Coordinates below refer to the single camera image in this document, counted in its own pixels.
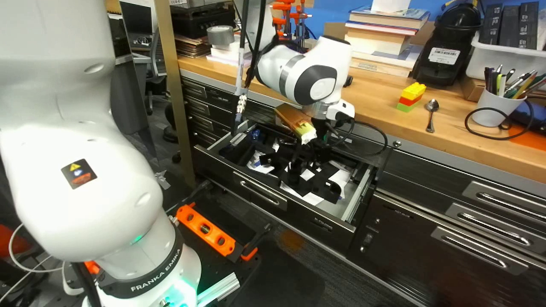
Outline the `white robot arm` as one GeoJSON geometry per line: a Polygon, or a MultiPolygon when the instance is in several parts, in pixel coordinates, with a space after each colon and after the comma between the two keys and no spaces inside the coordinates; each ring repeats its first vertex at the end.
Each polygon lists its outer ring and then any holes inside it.
{"type": "Polygon", "coordinates": [[[52,257],[93,261],[95,307],[197,307],[201,261],[110,114],[102,0],[0,0],[0,146],[18,220],[52,257]]]}

